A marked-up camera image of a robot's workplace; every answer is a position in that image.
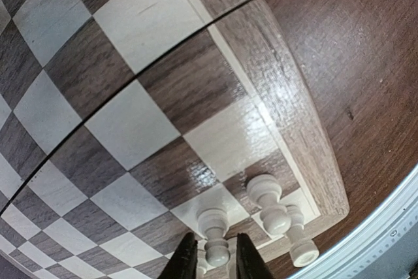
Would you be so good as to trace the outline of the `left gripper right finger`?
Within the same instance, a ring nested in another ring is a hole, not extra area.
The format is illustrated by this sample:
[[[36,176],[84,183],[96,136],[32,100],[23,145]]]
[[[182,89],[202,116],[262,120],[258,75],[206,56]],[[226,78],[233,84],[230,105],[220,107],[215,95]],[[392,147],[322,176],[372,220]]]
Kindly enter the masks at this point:
[[[236,277],[239,279],[274,278],[246,233],[237,234]]]

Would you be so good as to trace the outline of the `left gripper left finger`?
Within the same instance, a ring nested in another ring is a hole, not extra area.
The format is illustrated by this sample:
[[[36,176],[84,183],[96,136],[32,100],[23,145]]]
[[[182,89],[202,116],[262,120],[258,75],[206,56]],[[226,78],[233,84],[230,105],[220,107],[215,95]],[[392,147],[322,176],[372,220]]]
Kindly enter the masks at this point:
[[[193,232],[188,232],[174,251],[159,279],[196,279],[198,242]]]

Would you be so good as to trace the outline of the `white chess piece tall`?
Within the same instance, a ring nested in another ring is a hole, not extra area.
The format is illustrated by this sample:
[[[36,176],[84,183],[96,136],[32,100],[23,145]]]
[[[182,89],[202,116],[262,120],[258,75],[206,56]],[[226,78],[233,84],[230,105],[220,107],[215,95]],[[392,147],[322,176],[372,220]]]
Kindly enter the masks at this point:
[[[205,274],[208,270],[208,264],[205,258],[198,258],[197,260],[197,267],[196,267],[196,279],[204,278]]]

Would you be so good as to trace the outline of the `white pawn second row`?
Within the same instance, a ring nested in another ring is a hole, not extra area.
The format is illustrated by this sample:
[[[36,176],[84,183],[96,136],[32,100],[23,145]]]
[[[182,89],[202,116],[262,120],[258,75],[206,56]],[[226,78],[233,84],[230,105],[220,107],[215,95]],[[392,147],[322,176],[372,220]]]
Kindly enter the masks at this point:
[[[204,245],[206,262],[212,267],[226,265],[230,260],[229,244],[225,235],[229,230],[226,211],[220,208],[209,208],[197,218],[199,232],[206,239]]]

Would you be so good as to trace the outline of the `white chess piece short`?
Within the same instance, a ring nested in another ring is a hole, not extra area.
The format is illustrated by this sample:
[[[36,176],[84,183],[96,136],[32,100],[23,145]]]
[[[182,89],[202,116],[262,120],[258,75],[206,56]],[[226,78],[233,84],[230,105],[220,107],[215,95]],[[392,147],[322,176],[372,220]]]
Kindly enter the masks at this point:
[[[260,209],[263,228],[272,236],[284,235],[291,226],[286,206],[280,203],[282,188],[276,177],[260,174],[252,178],[246,191],[249,199]]]

